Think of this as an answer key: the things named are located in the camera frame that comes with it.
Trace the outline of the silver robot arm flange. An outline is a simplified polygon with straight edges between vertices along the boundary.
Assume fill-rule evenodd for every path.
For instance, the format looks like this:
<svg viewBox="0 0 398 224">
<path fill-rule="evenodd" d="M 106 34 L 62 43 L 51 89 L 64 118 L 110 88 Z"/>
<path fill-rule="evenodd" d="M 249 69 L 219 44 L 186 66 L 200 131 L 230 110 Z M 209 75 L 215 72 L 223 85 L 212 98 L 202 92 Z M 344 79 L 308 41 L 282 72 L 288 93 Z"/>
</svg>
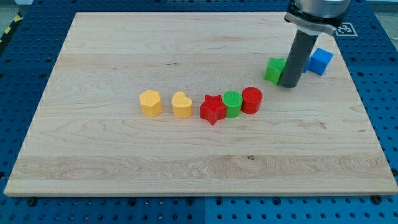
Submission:
<svg viewBox="0 0 398 224">
<path fill-rule="evenodd" d="M 284 19 L 308 35 L 334 35 L 349 4 L 350 0 L 291 0 Z"/>
</svg>

